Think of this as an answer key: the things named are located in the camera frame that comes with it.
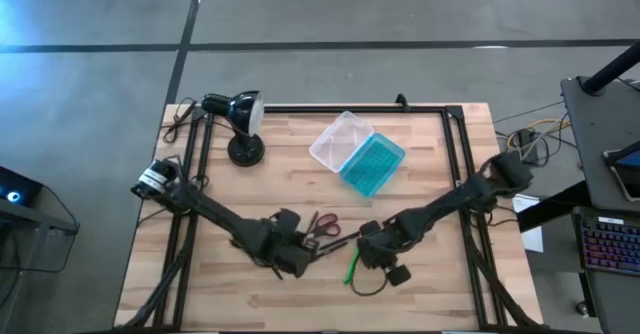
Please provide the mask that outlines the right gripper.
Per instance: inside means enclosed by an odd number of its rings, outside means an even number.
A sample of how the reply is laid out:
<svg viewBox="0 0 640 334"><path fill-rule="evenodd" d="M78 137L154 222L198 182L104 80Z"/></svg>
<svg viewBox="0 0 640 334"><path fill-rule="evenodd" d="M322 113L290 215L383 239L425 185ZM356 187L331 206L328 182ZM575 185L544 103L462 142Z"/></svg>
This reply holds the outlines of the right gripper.
<svg viewBox="0 0 640 334"><path fill-rule="evenodd" d="M381 227L372 220L359 227L357 239L359 258L366 268L388 268L386 279L397 287L411 278L405 265L396 266L397 253L403 244L403 237L393 226Z"/></svg>

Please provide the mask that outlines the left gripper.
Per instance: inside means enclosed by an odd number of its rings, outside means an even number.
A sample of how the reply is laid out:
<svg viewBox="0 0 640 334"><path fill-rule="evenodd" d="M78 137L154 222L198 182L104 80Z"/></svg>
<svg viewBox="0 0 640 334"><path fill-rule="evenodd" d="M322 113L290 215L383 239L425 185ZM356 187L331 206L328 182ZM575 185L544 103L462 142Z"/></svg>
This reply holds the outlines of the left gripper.
<svg viewBox="0 0 640 334"><path fill-rule="evenodd" d="M276 263L285 273L301 277L314 256L312 252L304 250L305 235L296 230L300 216L294 211L281 208L271 216L271 220L274 225L269 227L257 257L263 262Z"/></svg>

